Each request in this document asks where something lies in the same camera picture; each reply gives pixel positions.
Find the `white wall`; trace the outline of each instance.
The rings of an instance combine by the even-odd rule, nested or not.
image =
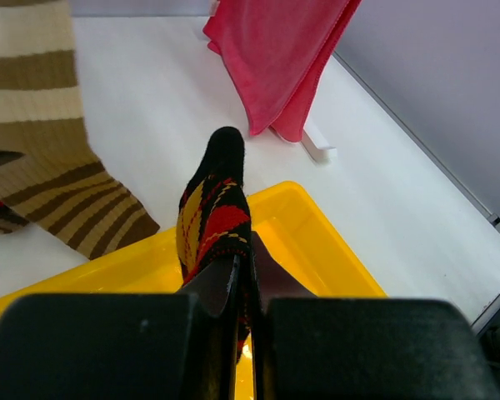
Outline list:
[[[338,52],[500,216],[500,0],[363,0]]]

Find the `sock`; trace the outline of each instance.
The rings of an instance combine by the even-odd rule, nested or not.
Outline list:
[[[7,207],[0,207],[0,234],[13,233],[29,224]]]
[[[93,259],[159,226],[88,146],[69,11],[0,0],[0,202]]]
[[[234,127],[218,129],[209,139],[202,162],[179,205],[177,254],[183,285],[220,257],[238,254],[242,266],[248,265],[251,220],[243,193],[243,162],[241,133]],[[248,333],[244,306],[239,318],[237,360]]]

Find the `striped sock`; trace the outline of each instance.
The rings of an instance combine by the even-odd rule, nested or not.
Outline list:
[[[28,224],[26,219],[19,217],[11,209],[0,207],[0,235],[15,232]]]
[[[88,146],[64,0],[0,0],[0,202],[91,259],[159,228]]]

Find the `cloth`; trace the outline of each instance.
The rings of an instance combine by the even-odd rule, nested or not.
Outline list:
[[[324,65],[360,1],[221,0],[203,31],[241,96],[251,135],[271,126],[302,140]]]
[[[234,127],[218,129],[179,204],[176,243],[183,286],[218,258],[237,254],[242,268],[248,267],[252,228],[243,193],[243,162],[241,133]],[[249,334],[246,302],[240,316],[237,359]]]
[[[0,232],[33,222],[88,258],[154,234],[88,145],[64,0],[0,0]]]

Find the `pink towel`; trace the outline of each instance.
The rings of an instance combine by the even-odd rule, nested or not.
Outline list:
[[[324,65],[361,0],[221,0],[204,33],[246,108],[250,134],[272,127],[290,142]]]

